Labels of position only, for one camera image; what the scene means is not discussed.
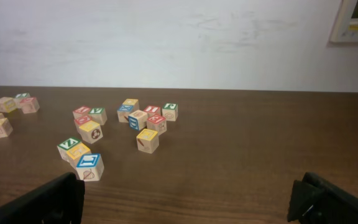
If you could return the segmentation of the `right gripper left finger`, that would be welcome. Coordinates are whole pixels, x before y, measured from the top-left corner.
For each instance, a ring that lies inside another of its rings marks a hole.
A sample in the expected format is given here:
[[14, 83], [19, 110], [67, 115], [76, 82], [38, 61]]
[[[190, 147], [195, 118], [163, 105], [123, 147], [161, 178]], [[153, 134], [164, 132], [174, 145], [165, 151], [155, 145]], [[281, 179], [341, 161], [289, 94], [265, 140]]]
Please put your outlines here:
[[85, 182], [72, 172], [0, 207], [0, 223], [80, 224]]

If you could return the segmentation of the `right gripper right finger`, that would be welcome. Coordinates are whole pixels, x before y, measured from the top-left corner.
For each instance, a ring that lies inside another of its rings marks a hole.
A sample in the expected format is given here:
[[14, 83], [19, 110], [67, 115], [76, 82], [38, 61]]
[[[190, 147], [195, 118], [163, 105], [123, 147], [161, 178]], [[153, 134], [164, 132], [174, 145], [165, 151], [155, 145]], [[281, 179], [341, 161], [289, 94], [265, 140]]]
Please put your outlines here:
[[306, 224], [358, 224], [358, 198], [314, 172], [293, 182], [287, 221]]

